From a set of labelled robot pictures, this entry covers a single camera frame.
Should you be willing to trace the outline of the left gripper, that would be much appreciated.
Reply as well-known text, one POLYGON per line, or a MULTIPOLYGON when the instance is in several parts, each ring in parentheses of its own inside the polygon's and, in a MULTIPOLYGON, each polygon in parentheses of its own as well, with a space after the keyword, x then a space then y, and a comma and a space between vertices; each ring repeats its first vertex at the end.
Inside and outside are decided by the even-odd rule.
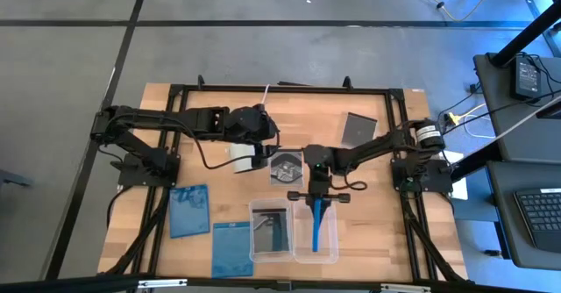
MULTIPOLYGON (((279 133, 264 104, 255 104, 252 107, 241 108, 238 115, 238 124, 242 127, 242 139, 245 144, 259 144, 264 140, 276 138, 279 133)), ((263 145, 260 153, 260 145, 254 145, 253 150, 254 153, 251 158, 252 169, 267 167, 269 147, 263 145)))

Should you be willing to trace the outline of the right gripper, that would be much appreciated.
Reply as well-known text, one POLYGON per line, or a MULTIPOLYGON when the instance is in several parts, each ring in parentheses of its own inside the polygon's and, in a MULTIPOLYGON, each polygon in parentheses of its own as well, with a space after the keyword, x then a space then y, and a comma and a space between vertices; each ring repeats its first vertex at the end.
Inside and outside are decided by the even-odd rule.
POLYGON ((348 193, 331 194, 331 179, 327 168, 312 168, 309 171, 309 184, 306 193, 289 191, 287 198, 289 201, 305 200, 310 208, 312 223, 316 222, 316 200, 321 201, 321 220, 325 212, 330 207, 330 201, 338 201, 347 204, 351 201, 348 193))

